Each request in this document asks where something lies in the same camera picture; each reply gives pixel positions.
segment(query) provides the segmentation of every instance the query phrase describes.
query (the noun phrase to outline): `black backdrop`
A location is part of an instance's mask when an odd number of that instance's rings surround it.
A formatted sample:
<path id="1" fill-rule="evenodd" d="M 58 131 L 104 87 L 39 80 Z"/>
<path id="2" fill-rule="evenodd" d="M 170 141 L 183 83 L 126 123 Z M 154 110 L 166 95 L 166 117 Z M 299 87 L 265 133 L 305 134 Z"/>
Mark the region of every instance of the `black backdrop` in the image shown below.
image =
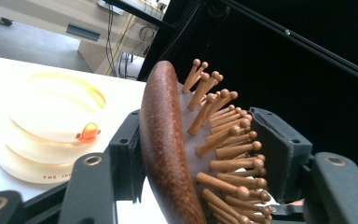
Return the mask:
<path id="1" fill-rule="evenodd" d="M 358 64 L 355 2 L 243 1 Z M 224 7 L 215 6 L 214 14 L 200 7 L 172 48 L 162 58 L 157 50 L 150 58 L 171 61 L 181 82 L 195 58 L 208 62 L 207 72 L 225 76 L 218 87 L 240 94 L 235 105 L 267 109 L 307 137 L 313 153 L 337 153 L 358 165 L 358 78 L 240 12 L 231 9 L 227 15 Z M 148 57 L 145 71 L 154 63 Z"/>

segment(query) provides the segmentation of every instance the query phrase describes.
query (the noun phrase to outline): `table surface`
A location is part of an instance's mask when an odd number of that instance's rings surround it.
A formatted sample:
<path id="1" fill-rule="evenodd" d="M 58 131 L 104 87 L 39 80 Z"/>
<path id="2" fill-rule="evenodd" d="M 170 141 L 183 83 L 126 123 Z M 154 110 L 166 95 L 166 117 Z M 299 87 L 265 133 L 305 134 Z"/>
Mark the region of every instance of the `table surface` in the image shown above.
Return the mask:
<path id="1" fill-rule="evenodd" d="M 109 130 L 104 131 L 104 135 L 101 134 L 95 151 L 104 151 L 109 140 L 128 114 L 141 107 L 145 88 L 145 83 L 143 82 L 0 58 L 0 123 L 6 115 L 6 101 L 9 98 L 8 96 L 17 91 L 16 88 L 18 88 L 28 76 L 39 72 L 69 74 L 81 77 L 91 82 L 103 92 L 106 97 L 105 109 L 109 110 L 112 117 L 108 121 Z M 2 146 L 3 142 L 0 134 L 0 147 Z M 39 185 L 21 181 L 9 175 L 0 167 L 0 190 L 16 190 L 21 194 L 24 201 L 55 186 L 57 186 L 57 184 Z M 132 202 L 117 202 L 117 219 L 120 224 L 141 222 L 166 223 L 147 179 L 144 184 L 142 203 L 132 204 Z"/>

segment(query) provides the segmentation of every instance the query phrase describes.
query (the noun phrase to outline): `gray floor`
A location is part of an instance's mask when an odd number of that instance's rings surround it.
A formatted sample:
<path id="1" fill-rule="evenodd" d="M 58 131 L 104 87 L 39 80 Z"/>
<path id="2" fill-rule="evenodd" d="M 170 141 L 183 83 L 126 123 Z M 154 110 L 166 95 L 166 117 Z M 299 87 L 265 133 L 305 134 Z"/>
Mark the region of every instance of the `gray floor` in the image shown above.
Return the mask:
<path id="1" fill-rule="evenodd" d="M 0 58 L 91 72 L 77 51 L 79 43 L 78 39 L 70 36 L 55 34 L 17 21 L 13 21 L 11 26 L 5 26 L 0 18 Z M 123 54 L 120 71 L 116 63 L 115 75 L 136 79 L 144 58 L 134 56 L 133 62 L 127 63 L 127 74 L 125 58 L 126 55 Z"/>

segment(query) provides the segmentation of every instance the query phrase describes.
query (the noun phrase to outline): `brown wooden brush frame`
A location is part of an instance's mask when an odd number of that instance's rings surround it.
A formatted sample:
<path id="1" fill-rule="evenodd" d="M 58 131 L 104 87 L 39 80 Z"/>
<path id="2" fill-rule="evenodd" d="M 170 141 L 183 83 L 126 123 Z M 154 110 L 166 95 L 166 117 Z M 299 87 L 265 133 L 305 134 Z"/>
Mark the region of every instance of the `brown wooden brush frame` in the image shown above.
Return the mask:
<path id="1" fill-rule="evenodd" d="M 169 223 L 206 223 L 186 162 L 177 82 L 166 61 L 147 80 L 139 125 L 145 169 Z"/>

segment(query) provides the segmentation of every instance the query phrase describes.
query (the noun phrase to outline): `wooden hairbrush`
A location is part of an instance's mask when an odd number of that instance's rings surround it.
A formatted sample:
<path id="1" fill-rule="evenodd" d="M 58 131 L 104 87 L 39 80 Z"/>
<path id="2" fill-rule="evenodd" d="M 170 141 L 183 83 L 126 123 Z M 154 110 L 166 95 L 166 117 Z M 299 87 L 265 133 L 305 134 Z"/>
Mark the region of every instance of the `wooden hairbrush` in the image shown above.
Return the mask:
<path id="1" fill-rule="evenodd" d="M 207 67 L 195 60 L 182 85 L 163 61 L 147 80 L 140 136 L 150 186 L 169 223 L 270 223 L 270 207 L 257 205 L 270 196 L 252 116 L 224 108 L 235 91 L 208 93 L 223 77 Z"/>

